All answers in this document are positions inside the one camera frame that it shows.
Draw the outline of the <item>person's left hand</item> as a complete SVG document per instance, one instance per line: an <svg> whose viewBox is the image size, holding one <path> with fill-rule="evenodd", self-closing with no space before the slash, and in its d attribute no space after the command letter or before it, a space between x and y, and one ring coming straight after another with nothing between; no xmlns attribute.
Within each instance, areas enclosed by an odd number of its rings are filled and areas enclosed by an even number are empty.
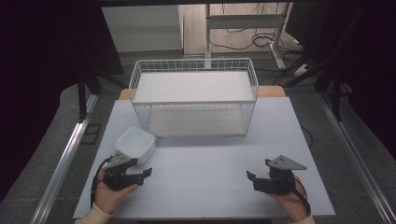
<svg viewBox="0 0 396 224"><path fill-rule="evenodd" d="M138 186L134 184L122 190L113 190L104 182L105 170L106 168L102 168L99 171L98 180L96 182L96 188L94 191L94 203L103 212L112 215L122 199L138 189Z"/></svg>

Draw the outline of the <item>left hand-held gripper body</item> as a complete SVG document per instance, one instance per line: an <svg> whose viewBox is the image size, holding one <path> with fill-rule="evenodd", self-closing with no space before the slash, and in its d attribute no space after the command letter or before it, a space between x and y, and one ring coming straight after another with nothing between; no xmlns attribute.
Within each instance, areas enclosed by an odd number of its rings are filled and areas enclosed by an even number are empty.
<svg viewBox="0 0 396 224"><path fill-rule="evenodd" d="M134 184L142 186L144 179L133 179L133 175L127 175L125 170L127 169L127 162L131 158L126 154L117 151L108 163L108 166L104 174L104 182L108 187L113 190L122 190Z"/></svg>

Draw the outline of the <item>white metal desk frame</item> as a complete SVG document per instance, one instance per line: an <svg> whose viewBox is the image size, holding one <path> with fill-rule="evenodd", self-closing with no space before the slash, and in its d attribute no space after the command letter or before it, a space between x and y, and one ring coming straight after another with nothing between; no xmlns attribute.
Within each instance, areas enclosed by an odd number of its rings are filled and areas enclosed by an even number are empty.
<svg viewBox="0 0 396 224"><path fill-rule="evenodd" d="M269 48L275 59L277 68L285 70L286 65L280 55L278 42L284 28L290 4L287 3L280 14L256 15L212 15L210 5L205 4L205 57L211 57L210 31L213 29L256 29L273 28L275 35L269 43Z"/></svg>

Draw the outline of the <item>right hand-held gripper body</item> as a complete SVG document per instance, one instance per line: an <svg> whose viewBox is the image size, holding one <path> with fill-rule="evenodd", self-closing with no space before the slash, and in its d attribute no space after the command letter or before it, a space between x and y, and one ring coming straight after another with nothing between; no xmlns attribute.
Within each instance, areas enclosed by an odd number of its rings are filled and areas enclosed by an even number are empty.
<svg viewBox="0 0 396 224"><path fill-rule="evenodd" d="M271 160L269 167L269 179L258 178L253 182L253 188L257 191L271 194L288 194L295 189L293 170L306 170L305 165L300 164L286 156L280 155Z"/></svg>

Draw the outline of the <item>person's right hand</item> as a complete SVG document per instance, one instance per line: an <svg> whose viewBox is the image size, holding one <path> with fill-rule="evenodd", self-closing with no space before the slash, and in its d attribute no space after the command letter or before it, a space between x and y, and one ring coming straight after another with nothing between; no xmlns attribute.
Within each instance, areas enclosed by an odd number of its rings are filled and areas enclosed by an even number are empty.
<svg viewBox="0 0 396 224"><path fill-rule="evenodd" d="M301 222L308 218L303 201L294 193L285 195L269 194L282 208L290 223Z"/></svg>

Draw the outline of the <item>silver metal rail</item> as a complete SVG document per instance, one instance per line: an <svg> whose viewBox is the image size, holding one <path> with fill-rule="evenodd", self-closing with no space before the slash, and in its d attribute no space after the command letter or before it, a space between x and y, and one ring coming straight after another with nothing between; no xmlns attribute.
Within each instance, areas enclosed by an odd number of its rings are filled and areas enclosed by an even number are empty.
<svg viewBox="0 0 396 224"><path fill-rule="evenodd" d="M88 102L85 104L86 106L86 117L79 121L71 133L71 136L67 142L66 147L64 148L64 152L52 174L51 179L43 193L43 196L36 207L36 210L29 222L29 224L45 224L52 206L54 205L56 198L60 192L60 189L63 185L67 172L71 166L71 163L76 155L78 146L81 142L82 136L88 127L90 119L92 117L92 111L96 105L99 96L95 94L91 94L88 98Z"/></svg>
<svg viewBox="0 0 396 224"><path fill-rule="evenodd" d="M363 186L369 194L375 209L381 216L384 224L396 224L396 213L392 210L389 200L379 184L375 181L373 175L369 171L366 163L363 161L355 143L347 132L344 123L340 121L332 112L331 102L325 93L319 92L318 98L325 110L330 123L332 124L336 134L338 135L346 154L351 160Z"/></svg>

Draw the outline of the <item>white power strip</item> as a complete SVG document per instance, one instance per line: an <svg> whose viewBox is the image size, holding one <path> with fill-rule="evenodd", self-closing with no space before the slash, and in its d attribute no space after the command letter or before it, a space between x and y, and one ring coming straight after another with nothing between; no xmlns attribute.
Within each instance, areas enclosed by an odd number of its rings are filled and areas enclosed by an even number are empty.
<svg viewBox="0 0 396 224"><path fill-rule="evenodd" d="M301 65L301 66L293 73L293 75L294 75L295 77L298 77L298 76L302 75L303 73L305 73L306 71L308 71L310 68L311 68L311 65L305 63L305 64Z"/></svg>

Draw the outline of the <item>white cabinet panel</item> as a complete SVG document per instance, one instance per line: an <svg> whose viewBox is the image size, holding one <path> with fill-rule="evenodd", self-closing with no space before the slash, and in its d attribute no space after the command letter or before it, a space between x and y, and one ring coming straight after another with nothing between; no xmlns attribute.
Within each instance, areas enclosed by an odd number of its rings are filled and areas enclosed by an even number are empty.
<svg viewBox="0 0 396 224"><path fill-rule="evenodd" d="M182 49L177 6L103 7L117 52Z"/></svg>

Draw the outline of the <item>black floor grille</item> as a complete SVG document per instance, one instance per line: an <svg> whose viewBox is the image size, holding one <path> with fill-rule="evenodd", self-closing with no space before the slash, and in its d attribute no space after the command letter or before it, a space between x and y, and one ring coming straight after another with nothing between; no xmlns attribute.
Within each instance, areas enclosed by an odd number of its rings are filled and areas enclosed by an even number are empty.
<svg viewBox="0 0 396 224"><path fill-rule="evenodd" d="M81 144L95 145L99 137L101 127L102 127L101 123L89 124L83 134Z"/></svg>

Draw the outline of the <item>black metal stand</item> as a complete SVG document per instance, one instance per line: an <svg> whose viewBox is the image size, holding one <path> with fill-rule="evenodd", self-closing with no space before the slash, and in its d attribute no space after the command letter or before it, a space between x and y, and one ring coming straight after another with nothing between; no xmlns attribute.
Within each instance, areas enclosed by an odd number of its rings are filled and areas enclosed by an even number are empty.
<svg viewBox="0 0 396 224"><path fill-rule="evenodd" d="M330 109L335 118L341 121L340 99L342 96L347 96L347 94L342 93L342 79L337 69L337 61L334 57L329 57L321 63L313 65L298 77L282 84L282 87L292 87L316 74L319 74L319 77L314 85L315 90L323 93L329 86L332 87L332 91L330 92Z"/></svg>
<svg viewBox="0 0 396 224"><path fill-rule="evenodd" d="M78 108L79 118L78 122L82 123L88 117L88 106L86 98L86 89L89 89L91 94L98 95L102 91L102 86L98 78L103 77L107 81L119 86L122 89L127 88L127 84L116 79L115 77L107 74L98 69L92 69L88 72L82 72L78 75Z"/></svg>

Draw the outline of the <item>white square bowl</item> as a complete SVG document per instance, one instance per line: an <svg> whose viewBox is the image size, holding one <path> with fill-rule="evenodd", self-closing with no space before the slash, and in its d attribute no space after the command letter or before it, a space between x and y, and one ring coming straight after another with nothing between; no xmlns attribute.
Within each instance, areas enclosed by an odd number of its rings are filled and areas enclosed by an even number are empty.
<svg viewBox="0 0 396 224"><path fill-rule="evenodd" d="M139 127L126 129L115 141L117 151L137 159L137 164L144 164L156 149L156 137Z"/></svg>

